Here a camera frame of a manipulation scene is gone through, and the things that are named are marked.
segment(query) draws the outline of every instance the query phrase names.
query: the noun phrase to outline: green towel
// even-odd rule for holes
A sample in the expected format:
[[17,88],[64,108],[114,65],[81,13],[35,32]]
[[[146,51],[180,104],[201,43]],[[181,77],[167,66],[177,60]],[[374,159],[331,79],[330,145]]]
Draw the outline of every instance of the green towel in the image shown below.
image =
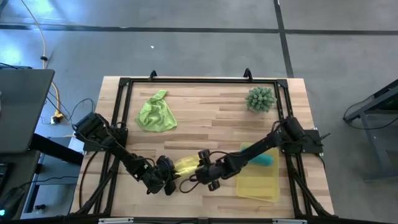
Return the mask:
[[163,97],[167,90],[159,90],[151,99],[145,101],[138,113],[136,122],[145,131],[163,132],[177,126],[173,113]]

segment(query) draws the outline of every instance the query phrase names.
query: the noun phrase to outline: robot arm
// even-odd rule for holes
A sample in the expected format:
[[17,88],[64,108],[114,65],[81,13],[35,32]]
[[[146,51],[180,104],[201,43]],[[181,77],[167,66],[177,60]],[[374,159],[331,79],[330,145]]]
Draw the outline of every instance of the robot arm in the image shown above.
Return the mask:
[[304,138],[305,133],[296,118],[287,118],[280,122],[275,130],[272,130],[264,139],[254,143],[241,152],[229,153],[215,162],[210,161],[211,152],[203,150],[199,152],[200,164],[195,171],[196,180],[202,184],[208,184],[210,191],[220,187],[218,179],[228,179],[238,173],[248,162],[268,149],[281,146],[287,142],[297,142]]
[[173,162],[166,156],[160,156],[155,164],[150,158],[128,152],[120,143],[127,139],[128,130],[125,127],[110,127],[100,114],[90,113],[73,125],[73,129],[76,138],[85,142],[89,149],[108,151],[118,158],[136,181],[143,181],[147,194],[156,194],[163,187],[166,195],[174,192]]
[[[199,152],[200,163],[195,171],[196,179],[202,184],[208,184],[213,191],[220,187],[218,179],[228,179],[238,173],[247,163],[272,147],[286,142],[297,142],[304,138],[305,133],[296,118],[278,121],[279,125],[260,141],[241,152],[225,153],[226,155],[210,161],[211,152]],[[73,126],[77,139],[100,150],[109,151],[118,158],[126,170],[137,181],[142,180],[147,187],[147,194],[156,194],[163,187],[167,195],[176,189],[174,179],[174,164],[166,156],[160,156],[156,164],[151,164],[149,158],[130,153],[119,143],[125,143],[128,130],[125,127],[110,127],[109,123],[100,115],[90,113]]]

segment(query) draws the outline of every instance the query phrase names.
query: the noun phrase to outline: gray concrete floor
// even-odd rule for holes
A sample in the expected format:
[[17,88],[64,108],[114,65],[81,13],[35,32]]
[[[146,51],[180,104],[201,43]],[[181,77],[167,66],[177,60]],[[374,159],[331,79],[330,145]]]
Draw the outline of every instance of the gray concrete floor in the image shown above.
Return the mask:
[[[272,0],[26,1],[41,23],[87,26],[222,27],[277,29]],[[397,1],[280,0],[287,29],[397,29]],[[1,23],[31,23],[20,1],[10,0]],[[105,75],[286,77],[279,34],[45,31],[49,68],[56,71],[62,103],[72,110],[98,99]],[[37,30],[0,30],[0,62],[40,68]],[[335,213],[344,218],[398,222],[398,180],[363,182],[377,171],[364,131],[342,121],[349,105],[398,75],[398,36],[288,35],[294,75],[304,78],[315,125],[325,139],[326,175]],[[80,105],[78,121],[91,109]],[[49,122],[47,103],[42,116]],[[69,126],[38,124],[44,136]]]

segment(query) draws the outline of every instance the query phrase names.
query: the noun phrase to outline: yellow power cord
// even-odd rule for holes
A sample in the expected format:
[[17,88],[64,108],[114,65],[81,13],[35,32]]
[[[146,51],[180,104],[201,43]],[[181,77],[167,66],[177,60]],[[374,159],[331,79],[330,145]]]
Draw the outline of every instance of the yellow power cord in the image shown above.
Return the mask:
[[[26,9],[28,10],[29,14],[32,16],[32,18],[35,21],[37,27],[39,28],[40,34],[42,36],[43,56],[40,59],[42,60],[43,69],[45,69],[45,62],[44,61],[47,60],[47,58],[45,56],[45,39],[44,39],[42,28],[40,27],[40,24],[37,22],[36,18],[33,16],[33,13],[30,11],[30,9],[25,4],[24,0],[21,0],[21,2],[26,7]],[[54,82],[51,82],[51,85],[53,86],[53,88],[55,90],[55,96],[56,96],[56,99],[57,99],[57,109],[55,110],[55,114],[53,116],[51,116],[51,121],[52,121],[51,123],[53,124],[53,123],[56,123],[56,122],[54,122],[54,118],[56,118],[57,119],[57,123],[59,123],[61,121],[61,119],[63,118],[63,114],[60,112],[60,95],[59,95],[59,92],[58,92],[58,88],[57,88],[57,86],[55,86]]]

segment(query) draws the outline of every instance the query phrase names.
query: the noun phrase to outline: wooden tabletop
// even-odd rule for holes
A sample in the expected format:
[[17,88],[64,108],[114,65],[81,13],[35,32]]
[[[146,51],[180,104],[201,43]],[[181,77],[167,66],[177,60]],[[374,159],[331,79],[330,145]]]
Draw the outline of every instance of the wooden tabletop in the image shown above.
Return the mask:
[[[104,77],[96,112],[111,121],[120,77]],[[313,121],[304,80],[288,79],[290,99],[294,116],[304,129],[312,129]],[[140,156],[157,159],[166,155],[173,161],[197,154],[203,149],[232,152],[239,150],[242,142],[256,142],[270,130],[278,115],[276,106],[269,113],[256,114],[246,108],[244,97],[257,84],[231,83],[134,83],[127,127],[129,137],[126,149]],[[165,97],[177,120],[175,129],[163,133],[145,132],[134,118],[144,102],[158,90],[167,90]],[[119,112],[121,119],[123,106]],[[85,156],[81,174],[91,154]],[[93,159],[83,183],[83,203],[88,200],[100,179],[104,153]],[[314,155],[303,154],[303,164],[308,188],[324,208],[333,213],[328,184],[321,160]],[[146,194],[142,182],[136,182],[119,166],[118,181],[114,195],[112,216],[129,217],[223,217],[223,218],[293,218],[292,199],[284,156],[279,159],[279,200],[275,203],[242,198],[236,195],[236,177],[220,180],[221,188],[210,192],[199,185],[189,194],[178,189],[166,196]],[[78,210],[79,185],[71,212]],[[304,212],[301,191],[298,190],[300,208]]]

